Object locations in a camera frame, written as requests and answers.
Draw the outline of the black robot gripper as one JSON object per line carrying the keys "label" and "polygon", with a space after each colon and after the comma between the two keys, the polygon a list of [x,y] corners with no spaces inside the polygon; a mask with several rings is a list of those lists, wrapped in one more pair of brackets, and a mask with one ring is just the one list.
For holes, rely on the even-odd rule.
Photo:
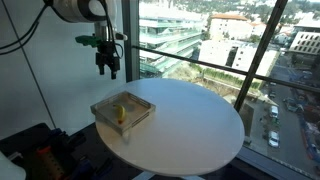
{"label": "black robot gripper", "polygon": [[111,70],[111,79],[115,80],[117,78],[117,71],[120,69],[119,57],[115,55],[115,44],[110,41],[102,41],[97,49],[96,65],[99,68],[99,74],[105,74],[104,66],[107,65]]}

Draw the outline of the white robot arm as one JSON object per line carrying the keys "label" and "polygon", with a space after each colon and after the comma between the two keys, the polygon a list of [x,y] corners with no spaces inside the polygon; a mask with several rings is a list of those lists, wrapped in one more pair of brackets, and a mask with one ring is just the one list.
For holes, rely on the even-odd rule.
{"label": "white robot arm", "polygon": [[105,74],[105,66],[114,80],[120,70],[121,56],[117,52],[117,40],[128,37],[116,27],[117,5],[115,0],[43,0],[62,20],[70,23],[92,23],[94,33],[75,38],[83,46],[96,48],[95,63],[99,74]]}

